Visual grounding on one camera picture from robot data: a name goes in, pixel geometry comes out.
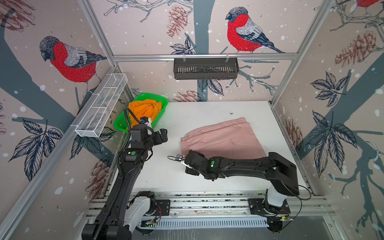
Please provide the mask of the orange shorts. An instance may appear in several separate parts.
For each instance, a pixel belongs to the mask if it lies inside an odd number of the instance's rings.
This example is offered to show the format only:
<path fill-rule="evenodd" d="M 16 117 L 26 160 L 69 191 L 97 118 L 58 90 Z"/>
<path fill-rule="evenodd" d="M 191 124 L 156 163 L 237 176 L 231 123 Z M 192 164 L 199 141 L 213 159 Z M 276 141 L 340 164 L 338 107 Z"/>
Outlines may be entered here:
<path fill-rule="evenodd" d="M 155 124 L 156 117 L 160 114 L 163 106 L 161 102 L 146 99 L 129 103 L 129 109 L 135 117 L 140 120 L 143 117 L 151 119 L 152 126 Z"/>

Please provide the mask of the pink shorts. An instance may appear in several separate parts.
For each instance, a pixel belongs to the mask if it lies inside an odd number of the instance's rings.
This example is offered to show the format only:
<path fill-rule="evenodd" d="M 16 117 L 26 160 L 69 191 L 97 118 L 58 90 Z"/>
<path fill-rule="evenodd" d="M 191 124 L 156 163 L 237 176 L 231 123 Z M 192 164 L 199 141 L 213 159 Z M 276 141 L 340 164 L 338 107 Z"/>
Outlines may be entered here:
<path fill-rule="evenodd" d="M 186 156 L 192 150 L 207 159 L 258 159 L 267 153 L 245 118 L 205 126 L 187 133 L 181 138 L 181 152 Z"/>

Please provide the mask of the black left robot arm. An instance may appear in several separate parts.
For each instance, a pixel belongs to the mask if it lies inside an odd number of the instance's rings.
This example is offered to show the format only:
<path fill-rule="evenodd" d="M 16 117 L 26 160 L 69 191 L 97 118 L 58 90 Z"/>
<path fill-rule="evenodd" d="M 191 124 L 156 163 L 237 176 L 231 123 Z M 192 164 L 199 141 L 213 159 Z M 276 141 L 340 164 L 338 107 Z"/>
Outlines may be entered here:
<path fill-rule="evenodd" d="M 132 202 L 131 193 L 144 163 L 153 155 L 153 146 L 168 140 L 168 131 L 155 132 L 145 124 L 133 126 L 128 142 L 117 159 L 118 177 L 110 195 L 92 224 L 82 231 L 84 240 L 130 240 L 145 214 L 156 210 L 154 192 L 141 191 Z"/>

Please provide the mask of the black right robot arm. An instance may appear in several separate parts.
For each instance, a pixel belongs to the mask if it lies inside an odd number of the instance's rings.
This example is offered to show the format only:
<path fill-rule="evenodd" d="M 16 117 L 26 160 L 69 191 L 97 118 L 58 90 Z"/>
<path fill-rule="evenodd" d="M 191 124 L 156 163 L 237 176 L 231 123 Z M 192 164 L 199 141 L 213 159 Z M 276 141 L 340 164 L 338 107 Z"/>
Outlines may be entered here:
<path fill-rule="evenodd" d="M 203 176 L 206 180 L 215 181 L 229 177 L 253 177 L 271 182 L 267 189 L 264 208 L 281 209 L 287 197 L 300 195 L 297 166 L 275 152 L 258 159 L 229 159 L 212 157 L 207 159 L 203 154 L 190 150 L 186 156 L 168 156 L 171 161 L 186 166 L 186 173 Z"/>

